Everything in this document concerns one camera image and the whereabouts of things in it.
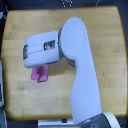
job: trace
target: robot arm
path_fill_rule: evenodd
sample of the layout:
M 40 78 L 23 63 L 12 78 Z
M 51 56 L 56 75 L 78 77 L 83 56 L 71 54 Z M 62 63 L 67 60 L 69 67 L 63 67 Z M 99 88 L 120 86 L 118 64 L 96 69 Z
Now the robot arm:
M 87 30 L 80 18 L 69 18 L 60 35 L 53 31 L 27 38 L 23 51 L 26 68 L 58 62 L 62 54 L 67 62 L 76 68 L 70 94 L 74 124 L 102 113 Z

